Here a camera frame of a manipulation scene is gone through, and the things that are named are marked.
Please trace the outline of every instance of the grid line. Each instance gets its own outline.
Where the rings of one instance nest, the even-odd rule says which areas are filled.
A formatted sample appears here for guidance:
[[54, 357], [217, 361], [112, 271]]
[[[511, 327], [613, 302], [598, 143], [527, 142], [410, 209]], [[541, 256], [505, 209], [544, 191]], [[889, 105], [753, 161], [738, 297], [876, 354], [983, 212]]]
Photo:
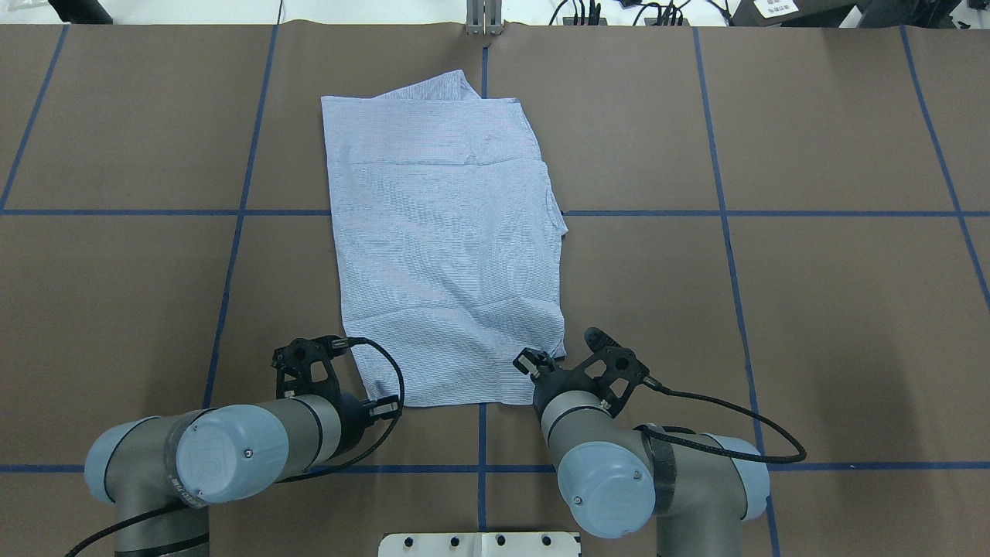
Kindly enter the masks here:
[[955, 185], [952, 184], [952, 176], [948, 172], [948, 165], [945, 163], [945, 156], [941, 151], [939, 135], [936, 134], [935, 124], [932, 123], [932, 117], [928, 111], [928, 104], [925, 102], [925, 93], [922, 91], [922, 84], [918, 79], [918, 71], [915, 69], [915, 57], [911, 53], [911, 42], [908, 41], [908, 28], [902, 25], [900, 29], [901, 43], [904, 44], [904, 56], [907, 58], [908, 69], [911, 71], [911, 81], [915, 86], [915, 94], [918, 95], [918, 105], [922, 110], [922, 116], [925, 118], [925, 126], [928, 128], [929, 137], [932, 139], [932, 147], [935, 148], [935, 155], [939, 159], [939, 167], [941, 168], [941, 175], [945, 179], [945, 187], [948, 189], [948, 196], [952, 198], [952, 207], [955, 208], [955, 215], [959, 220], [959, 229], [962, 231], [962, 238], [966, 242], [966, 251], [969, 252], [969, 259], [972, 261], [973, 269], [976, 271], [976, 279], [979, 281], [980, 289], [983, 290], [983, 302], [986, 303], [987, 309], [990, 309], [990, 289], [987, 288], [987, 280], [983, 275], [980, 260], [976, 256], [976, 248], [973, 246], [973, 239], [969, 236], [969, 227], [966, 226], [966, 217], [962, 213], [962, 206], [959, 204], [959, 196], [955, 191]]
[[[770, 472], [912, 472], [938, 470], [990, 470], [990, 461], [932, 462], [800, 462], [770, 464]], [[325, 467], [313, 467], [313, 471]], [[355, 465], [338, 474], [553, 474], [549, 464], [369, 464]], [[0, 464], [0, 474], [82, 474], [81, 464]]]
[[241, 191], [241, 206], [238, 209], [238, 222], [234, 227], [234, 241], [231, 243], [231, 258], [227, 263], [227, 276], [224, 278], [224, 293], [220, 298], [220, 315], [217, 317], [217, 332], [213, 337], [213, 352], [210, 355], [210, 368], [206, 376], [206, 387], [203, 390], [203, 407], [207, 408], [213, 402], [213, 384], [217, 377], [217, 365], [220, 361], [220, 339], [227, 324], [227, 309], [231, 299], [231, 281], [234, 278], [234, 265], [238, 259], [238, 249], [241, 245], [241, 232], [244, 229], [245, 213], [248, 207], [250, 179], [254, 172], [254, 156], [257, 153], [257, 138], [261, 134], [261, 118], [264, 115], [264, 99], [268, 92], [268, 79], [271, 77], [271, 63], [275, 54], [275, 41], [278, 39], [278, 25], [271, 26], [271, 39], [268, 41], [268, 58], [264, 64], [264, 78], [261, 80], [261, 93], [258, 95], [257, 113], [254, 116], [254, 131], [251, 134], [250, 151], [247, 154], [245, 183]]
[[[488, 98], [488, 47], [481, 48], [481, 98]], [[488, 404], [478, 404], [478, 531], [488, 529]]]
[[[691, 28], [694, 36], [694, 55], [698, 62], [698, 81], [701, 86], [701, 102], [705, 109], [705, 126], [708, 128], [708, 147], [712, 157], [712, 173], [715, 176], [715, 191], [719, 198], [719, 213], [722, 219], [722, 237], [726, 245], [726, 259], [729, 264], [729, 280], [733, 289], [733, 304], [736, 307], [736, 323], [742, 340], [742, 363], [745, 368], [746, 381], [749, 388], [749, 409], [759, 414], [759, 402], [756, 398], [756, 380], [752, 373], [752, 358], [749, 352], [749, 338], [746, 335], [745, 315], [743, 314], [743, 297], [740, 294], [739, 274], [736, 270], [736, 254], [733, 251], [732, 232], [729, 229], [729, 210], [726, 205], [725, 190], [722, 185], [722, 168], [719, 166], [719, 152], [715, 143], [715, 125], [712, 122], [712, 108], [708, 98], [708, 83], [705, 80], [705, 63], [701, 51], [701, 35], [698, 28]], [[752, 421], [752, 431], [756, 440], [756, 450], [766, 454], [763, 446], [763, 429], [755, 418]], [[773, 557], [780, 557], [780, 543], [777, 535], [777, 520], [773, 511], [773, 494], [766, 498], [766, 523], [770, 536], [770, 549]]]
[[[331, 209], [0, 209], [10, 216], [240, 216], [313, 217], [331, 216]], [[720, 217], [718, 209], [574, 209], [561, 211], [565, 217]], [[727, 209], [730, 217], [771, 218], [956, 218], [957, 211], [844, 211]], [[990, 217], [990, 211], [961, 211], [966, 218]]]
[[58, 55], [61, 54], [62, 45], [65, 44], [65, 36], [68, 35], [68, 28], [68, 25], [63, 25], [61, 32], [58, 34], [58, 42], [55, 43], [54, 53], [51, 54], [49, 69], [45, 72], [45, 79], [42, 80], [41, 88], [38, 89], [35, 106], [31, 109], [31, 116], [28, 117], [28, 125], [24, 128], [24, 135], [21, 136], [21, 143], [17, 147], [17, 154], [14, 155], [14, 161], [10, 165], [10, 172], [7, 174], [7, 183], [4, 184], [3, 194], [0, 194], [0, 210], [7, 206], [7, 198], [10, 197], [10, 190], [14, 187], [17, 168], [21, 165], [21, 158], [24, 156], [24, 150], [28, 147], [28, 140], [31, 138], [31, 130], [34, 129], [35, 120], [38, 119], [38, 113], [42, 110], [42, 102], [45, 100], [45, 93], [49, 90], [51, 76], [55, 72], [55, 65], [58, 63]]

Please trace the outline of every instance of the white label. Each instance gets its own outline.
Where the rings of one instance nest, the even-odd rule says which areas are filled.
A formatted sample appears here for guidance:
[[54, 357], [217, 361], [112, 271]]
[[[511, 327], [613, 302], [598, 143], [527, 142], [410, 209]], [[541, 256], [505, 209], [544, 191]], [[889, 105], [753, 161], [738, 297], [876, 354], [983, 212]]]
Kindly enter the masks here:
[[753, 0], [760, 15], [766, 19], [792, 14], [798, 11], [794, 0]]

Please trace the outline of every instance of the folded cloth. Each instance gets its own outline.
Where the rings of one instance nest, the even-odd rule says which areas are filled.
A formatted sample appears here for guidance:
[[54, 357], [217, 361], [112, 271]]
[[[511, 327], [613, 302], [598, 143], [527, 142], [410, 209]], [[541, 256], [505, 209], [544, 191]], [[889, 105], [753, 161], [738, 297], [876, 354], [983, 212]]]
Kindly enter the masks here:
[[426, 81], [378, 95], [376, 99], [480, 100], [481, 95], [467, 82], [463, 69], [431, 77]]
[[[563, 356], [567, 228], [536, 136], [519, 101], [465, 87], [322, 99], [344, 329], [395, 357], [410, 406], [529, 404], [513, 359]], [[353, 355], [370, 396], [397, 392], [384, 359]]]

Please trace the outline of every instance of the metal bracket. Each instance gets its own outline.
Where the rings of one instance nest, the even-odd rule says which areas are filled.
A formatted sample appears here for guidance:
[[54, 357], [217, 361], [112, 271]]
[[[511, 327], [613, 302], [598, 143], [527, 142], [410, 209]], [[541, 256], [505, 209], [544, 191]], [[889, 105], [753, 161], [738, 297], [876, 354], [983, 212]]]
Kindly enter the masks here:
[[580, 557], [576, 532], [388, 534], [378, 557]]
[[467, 0], [468, 35], [502, 35], [502, 0]]

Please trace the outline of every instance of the black cable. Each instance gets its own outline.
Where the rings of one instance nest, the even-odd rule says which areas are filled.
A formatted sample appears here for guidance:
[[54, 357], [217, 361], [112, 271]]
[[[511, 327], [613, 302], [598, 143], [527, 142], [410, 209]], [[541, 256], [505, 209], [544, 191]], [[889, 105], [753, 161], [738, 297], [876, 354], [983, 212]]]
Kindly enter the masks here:
[[149, 510], [148, 512], [143, 512], [141, 514], [138, 514], [137, 516], [132, 516], [127, 520], [121, 520], [120, 522], [117, 522], [113, 526], [103, 528], [102, 530], [96, 532], [95, 534], [80, 541], [75, 545], [75, 547], [68, 550], [68, 553], [65, 554], [65, 557], [75, 557], [76, 555], [79, 554], [80, 551], [89, 547], [93, 543], [107, 537], [108, 535], [114, 532], [123, 530], [128, 526], [133, 526], [138, 522], [143, 522], [145, 520], [148, 520], [149, 518], [155, 518], [156, 516], [162, 516], [163, 514], [168, 514], [170, 512], [175, 512], [177, 510], [183, 510], [184, 508], [189, 508], [189, 507], [186, 506], [186, 504], [182, 501], [175, 501], [161, 508], [156, 508], [155, 510]]
[[367, 449], [365, 449], [363, 453], [361, 453], [361, 454], [357, 455], [356, 457], [348, 460], [347, 462], [344, 462], [343, 464], [337, 464], [337, 465], [334, 465], [334, 466], [330, 466], [330, 467], [328, 467], [328, 468], [326, 468], [324, 470], [321, 470], [319, 472], [313, 472], [313, 473], [310, 473], [310, 474], [300, 474], [298, 476], [291, 476], [291, 477], [286, 478], [284, 480], [279, 480], [277, 482], [278, 484], [291, 484], [292, 482], [301, 482], [303, 480], [310, 480], [312, 478], [319, 478], [321, 476], [327, 476], [328, 474], [334, 474], [334, 473], [339, 472], [339, 471], [341, 471], [341, 470], [343, 470], [345, 468], [350, 468], [351, 466], [353, 466], [353, 465], [357, 464], [358, 462], [360, 462], [360, 461], [364, 460], [365, 458], [367, 458], [371, 453], [373, 453], [375, 451], [375, 449], [377, 449], [378, 447], [380, 447], [381, 444], [385, 442], [385, 439], [388, 438], [388, 435], [390, 433], [392, 433], [392, 430], [395, 429], [396, 424], [399, 423], [399, 417], [402, 416], [402, 409], [406, 406], [406, 382], [402, 378], [402, 370], [399, 369], [399, 364], [397, 364], [395, 362], [395, 359], [392, 358], [392, 355], [391, 354], [389, 354], [384, 348], [382, 348], [378, 343], [376, 343], [375, 341], [373, 341], [371, 339], [366, 339], [366, 338], [363, 338], [363, 337], [348, 337], [348, 339], [350, 340], [350, 345], [351, 346], [357, 346], [359, 344], [366, 344], [366, 345], [370, 346], [371, 348], [377, 350], [382, 356], [385, 357], [386, 360], [388, 360], [388, 363], [392, 365], [392, 369], [395, 370], [395, 377], [396, 377], [396, 379], [399, 380], [399, 408], [398, 408], [398, 411], [395, 414], [395, 417], [392, 418], [392, 421], [389, 422], [388, 427], [385, 428], [385, 431], [383, 431], [382, 434], [381, 434], [381, 436], [378, 437], [378, 440], [375, 441], [370, 447], [368, 447]]
[[708, 2], [709, 4], [715, 6], [715, 9], [718, 10], [720, 14], [722, 14], [722, 18], [726, 20], [726, 23], [729, 24], [729, 27], [733, 26], [733, 14], [732, 12], [729, 11], [729, 0], [726, 0], [725, 8], [716, 4], [715, 0], [705, 0], [705, 2]]
[[664, 10], [663, 10], [663, 14], [660, 15], [660, 17], [656, 18], [656, 21], [653, 22], [653, 24], [656, 25], [656, 26], [666, 27], [667, 21], [670, 19], [670, 15], [673, 13], [673, 11], [674, 11], [674, 4], [673, 4], [673, 2], [671, 2], [671, 3], [667, 4], [667, 7], [664, 8]]
[[643, 6], [640, 8], [640, 12], [636, 14], [636, 18], [633, 20], [633, 26], [635, 26], [637, 23], [640, 22], [640, 16], [643, 14], [643, 12], [646, 11], [646, 8], [650, 8], [650, 7], [656, 8], [656, 19], [657, 21], [659, 21], [660, 10], [663, 9], [663, 6], [660, 6], [656, 2], [649, 2], [648, 4], [643, 4]]
[[649, 428], [640, 429], [643, 435], [647, 437], [652, 437], [653, 439], [659, 439], [661, 441], [666, 441], [667, 443], [673, 443], [674, 445], [681, 445], [689, 449], [695, 449], [705, 453], [711, 453], [713, 455], [719, 455], [723, 457], [735, 458], [739, 460], [748, 460], [751, 462], [760, 462], [763, 464], [792, 464], [795, 462], [801, 462], [808, 457], [808, 452], [801, 443], [794, 438], [793, 435], [787, 432], [786, 429], [780, 427], [775, 422], [769, 418], [765, 418], [756, 412], [750, 410], [749, 408], [743, 408], [738, 404], [732, 404], [726, 400], [720, 398], [715, 398], [714, 396], [707, 396], [705, 394], [696, 394], [694, 392], [684, 392], [681, 390], [672, 390], [664, 387], [659, 381], [653, 378], [647, 378], [648, 381], [644, 381], [643, 384], [650, 389], [656, 390], [657, 392], [662, 392], [667, 396], [677, 396], [680, 398], [690, 398], [692, 400], [701, 400], [704, 402], [711, 402], [712, 404], [717, 404], [719, 406], [728, 408], [729, 410], [735, 410], [736, 412], [745, 414], [760, 423], [769, 426], [771, 429], [780, 434], [781, 437], [787, 439], [787, 441], [797, 449], [797, 454], [780, 457], [780, 456], [763, 456], [763, 455], [753, 455], [749, 453], [741, 453], [739, 451], [731, 451], [729, 449], [723, 449], [722, 447], [712, 447], [695, 441], [690, 441], [688, 439], [681, 439], [680, 437], [674, 437], [673, 435], [667, 435], [666, 433], [660, 433], [659, 431], [654, 431]]
[[[550, 23], [548, 23], [547, 25], [553, 25], [553, 20], [555, 20], [556, 19], [556, 15], [560, 13], [560, 8], [563, 8], [563, 5], [566, 4], [566, 3], [567, 3], [567, 0], [560, 0], [560, 3], [557, 4], [557, 9], [553, 10], [553, 15], [550, 16]], [[576, 11], [576, 9], [574, 11], [574, 20], [575, 21], [577, 20], [577, 11]]]
[[697, 435], [698, 434], [697, 431], [695, 431], [695, 430], [693, 430], [691, 428], [681, 427], [679, 425], [664, 425], [664, 426], [661, 426], [660, 429], [662, 429], [665, 433], [686, 433], [688, 435]]
[[932, 26], [932, 18], [935, 16], [935, 11], [939, 8], [939, 4], [940, 3], [941, 3], [941, 0], [935, 0], [934, 2], [932, 2], [932, 4], [931, 4], [932, 11], [929, 12], [929, 21], [928, 21], [928, 23], [925, 24], [925, 27], [931, 28], [931, 26]]

